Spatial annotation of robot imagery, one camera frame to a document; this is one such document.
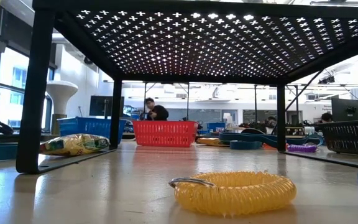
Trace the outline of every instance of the snack bag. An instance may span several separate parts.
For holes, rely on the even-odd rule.
[[[39,153],[53,156],[80,156],[98,152],[109,145],[109,139],[102,136],[71,134],[42,143]]]

